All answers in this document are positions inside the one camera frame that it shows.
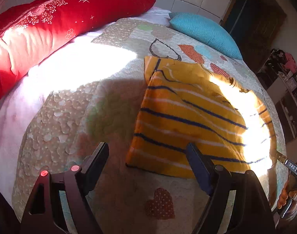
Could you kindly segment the right hand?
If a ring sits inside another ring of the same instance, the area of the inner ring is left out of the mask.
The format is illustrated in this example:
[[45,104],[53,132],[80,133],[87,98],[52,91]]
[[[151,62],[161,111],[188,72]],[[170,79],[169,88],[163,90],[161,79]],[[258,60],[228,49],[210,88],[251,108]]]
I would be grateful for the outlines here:
[[277,208],[281,209],[282,206],[286,205],[288,199],[292,199],[292,203],[284,216],[286,219],[294,218],[295,215],[297,214],[297,190],[288,192],[287,191],[288,184],[289,184],[289,181],[286,181],[277,203]]

